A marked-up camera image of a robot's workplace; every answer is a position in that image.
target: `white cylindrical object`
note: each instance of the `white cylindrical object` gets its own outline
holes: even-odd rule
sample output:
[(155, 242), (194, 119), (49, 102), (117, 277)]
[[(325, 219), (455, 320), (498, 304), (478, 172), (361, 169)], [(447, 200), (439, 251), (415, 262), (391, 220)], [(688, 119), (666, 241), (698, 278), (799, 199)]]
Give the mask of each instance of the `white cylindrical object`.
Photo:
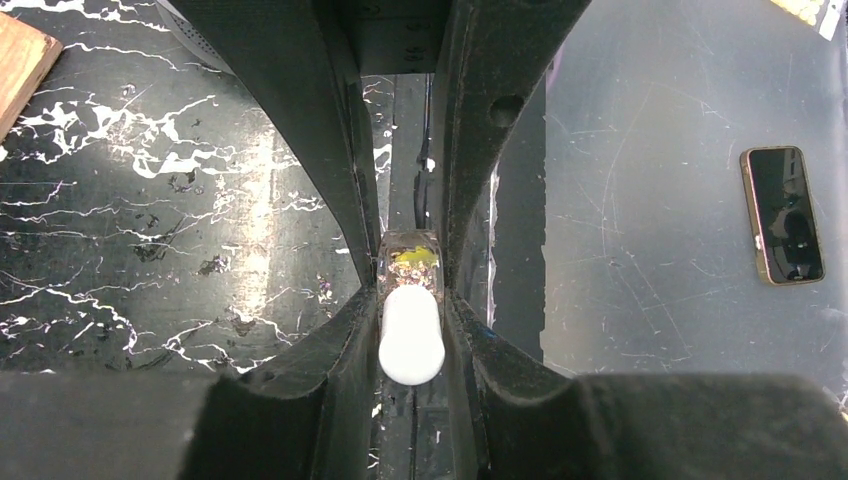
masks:
[(379, 357), (386, 375), (403, 385), (421, 385), (438, 375), (445, 345), (439, 306), (429, 290), (402, 285), (386, 297)]

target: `wooden block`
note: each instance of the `wooden block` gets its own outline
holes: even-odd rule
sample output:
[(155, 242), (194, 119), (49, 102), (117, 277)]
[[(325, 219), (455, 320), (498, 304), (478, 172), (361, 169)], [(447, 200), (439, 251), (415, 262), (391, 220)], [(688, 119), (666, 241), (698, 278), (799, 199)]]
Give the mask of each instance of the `wooden block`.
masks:
[(0, 143), (61, 52), (55, 38), (0, 13)]

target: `table surface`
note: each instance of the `table surface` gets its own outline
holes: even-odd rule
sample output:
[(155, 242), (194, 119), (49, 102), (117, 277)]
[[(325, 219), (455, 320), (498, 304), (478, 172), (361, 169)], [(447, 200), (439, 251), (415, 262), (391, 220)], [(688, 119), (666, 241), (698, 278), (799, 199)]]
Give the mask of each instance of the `table surface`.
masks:
[[(592, 2), (548, 79), (548, 366), (793, 372), (844, 400), (845, 38), (766, 1)], [(774, 145), (806, 156), (818, 283), (757, 275), (739, 158)]]
[[(0, 147), (0, 368), (244, 372), (358, 289), (280, 134), (152, 2), (0, 11), (66, 45)], [(383, 198), (389, 80), (364, 81)]]
[[(0, 11), (66, 45), (0, 147), (0, 369), (244, 372), (356, 291), (285, 141), (152, 2)], [(794, 372), (844, 401), (845, 35), (766, 0), (592, 2), (546, 82), (546, 365)], [(395, 80), (363, 82), (384, 228), (392, 152), (418, 148)], [(778, 144), (806, 155), (819, 283), (757, 276), (738, 158)]]

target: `gold phone frame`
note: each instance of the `gold phone frame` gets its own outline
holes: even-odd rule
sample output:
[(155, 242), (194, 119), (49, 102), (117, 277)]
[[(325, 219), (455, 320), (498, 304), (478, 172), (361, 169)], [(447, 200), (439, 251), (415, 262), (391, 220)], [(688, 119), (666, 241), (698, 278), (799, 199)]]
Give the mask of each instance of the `gold phone frame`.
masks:
[(777, 283), (772, 280), (771, 269), (769, 268), (769, 261), (766, 257), (766, 245), (763, 240), (763, 231), (762, 231), (762, 222), (760, 221), (760, 208), (757, 203), (757, 196), (754, 194), (754, 178), (751, 176), (751, 153), (756, 152), (758, 150), (786, 150), (793, 149), (798, 152), (798, 158), (801, 162), (801, 168), (804, 172), (804, 188), (806, 189), (807, 195), (812, 200), (812, 193), (810, 190), (810, 179), (807, 175), (807, 162), (804, 158), (804, 152), (794, 146), (794, 145), (778, 145), (773, 147), (755, 147), (749, 148), (742, 152), (742, 155), (739, 157), (739, 162), (742, 166), (742, 180), (745, 184), (745, 198), (748, 203), (748, 217), (751, 221), (751, 232), (753, 233), (753, 241), (754, 248), (757, 252), (757, 273), (760, 276), (760, 279), (772, 286), (775, 287), (786, 287), (786, 286), (794, 286), (794, 285), (804, 285), (807, 283), (815, 283), (824, 280), (827, 271), (824, 266), (824, 253), (821, 248), (821, 241), (819, 240), (819, 232), (818, 232), (818, 222), (816, 220), (816, 212), (815, 209), (812, 208), (812, 201), (810, 206), (810, 212), (813, 217), (813, 231), (816, 235), (816, 248), (819, 249), (819, 254), (822, 257), (821, 271), (822, 274), (819, 278), (811, 279), (811, 280), (800, 280), (793, 282), (785, 282), (785, 283)]

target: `smartphone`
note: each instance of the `smartphone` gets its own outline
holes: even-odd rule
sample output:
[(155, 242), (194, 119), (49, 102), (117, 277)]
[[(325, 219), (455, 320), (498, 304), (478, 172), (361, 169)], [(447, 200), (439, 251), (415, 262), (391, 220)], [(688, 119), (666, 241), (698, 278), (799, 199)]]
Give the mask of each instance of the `smartphone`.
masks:
[(824, 278), (804, 156), (798, 147), (764, 147), (741, 157), (760, 278), (797, 285)]

